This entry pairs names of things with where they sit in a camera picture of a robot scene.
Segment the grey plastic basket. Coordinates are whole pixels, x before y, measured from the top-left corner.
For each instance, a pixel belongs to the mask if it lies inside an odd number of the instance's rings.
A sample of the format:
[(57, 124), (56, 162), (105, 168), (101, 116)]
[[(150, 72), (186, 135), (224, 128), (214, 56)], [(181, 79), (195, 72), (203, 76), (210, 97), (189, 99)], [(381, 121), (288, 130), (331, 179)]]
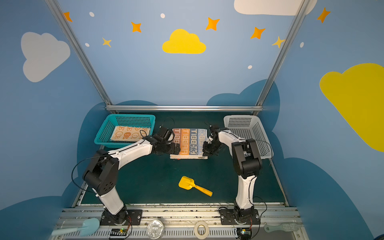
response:
[(251, 115), (229, 115), (224, 117), (224, 125), (241, 139), (254, 139), (262, 159), (271, 159), (274, 155), (270, 141), (261, 120)]

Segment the orange patterned towel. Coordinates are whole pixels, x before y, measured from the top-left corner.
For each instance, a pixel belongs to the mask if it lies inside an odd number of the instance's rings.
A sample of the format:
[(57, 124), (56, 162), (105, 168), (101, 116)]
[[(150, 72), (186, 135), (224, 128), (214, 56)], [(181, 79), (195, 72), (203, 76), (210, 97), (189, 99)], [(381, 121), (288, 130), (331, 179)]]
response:
[(138, 128), (129, 126), (116, 126), (111, 141), (113, 142), (138, 142), (143, 137), (150, 135), (151, 128)]

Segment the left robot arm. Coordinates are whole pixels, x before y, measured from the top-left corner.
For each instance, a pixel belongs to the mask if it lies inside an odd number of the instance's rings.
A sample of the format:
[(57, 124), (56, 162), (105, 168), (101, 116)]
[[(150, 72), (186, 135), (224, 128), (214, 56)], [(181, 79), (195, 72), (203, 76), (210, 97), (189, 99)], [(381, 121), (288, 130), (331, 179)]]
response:
[(119, 170), (125, 165), (150, 154), (179, 154), (180, 144), (158, 137), (145, 137), (132, 145), (115, 151), (98, 151), (83, 174), (83, 180), (96, 193), (106, 212), (117, 219), (126, 217), (126, 205), (121, 200), (116, 183)]

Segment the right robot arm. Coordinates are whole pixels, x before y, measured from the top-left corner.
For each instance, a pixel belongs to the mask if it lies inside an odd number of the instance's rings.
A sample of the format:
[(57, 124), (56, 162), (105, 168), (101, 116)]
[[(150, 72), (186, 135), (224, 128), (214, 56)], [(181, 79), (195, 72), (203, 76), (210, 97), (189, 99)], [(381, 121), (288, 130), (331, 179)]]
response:
[(235, 208), (242, 215), (246, 215), (254, 207), (254, 186), (263, 166), (257, 141), (243, 139), (227, 128), (220, 129), (218, 126), (210, 126), (210, 135), (203, 143), (203, 156), (216, 155), (222, 145), (229, 148), (234, 170), (239, 178)]

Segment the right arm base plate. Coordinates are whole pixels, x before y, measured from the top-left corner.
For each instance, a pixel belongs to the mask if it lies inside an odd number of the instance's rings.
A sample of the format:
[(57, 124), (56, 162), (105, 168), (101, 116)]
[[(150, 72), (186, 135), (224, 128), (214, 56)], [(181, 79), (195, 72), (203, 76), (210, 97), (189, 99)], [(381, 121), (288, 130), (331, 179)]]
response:
[(254, 207), (241, 210), (238, 207), (218, 209), (222, 225), (258, 225), (261, 223), (258, 210)]

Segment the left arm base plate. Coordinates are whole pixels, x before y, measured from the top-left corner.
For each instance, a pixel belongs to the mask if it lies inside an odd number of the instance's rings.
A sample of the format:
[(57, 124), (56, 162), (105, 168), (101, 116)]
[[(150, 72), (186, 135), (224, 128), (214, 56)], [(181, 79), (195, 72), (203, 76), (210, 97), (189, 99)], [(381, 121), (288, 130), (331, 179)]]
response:
[(142, 219), (142, 210), (122, 209), (116, 215), (104, 210), (100, 220), (101, 226), (139, 226)]

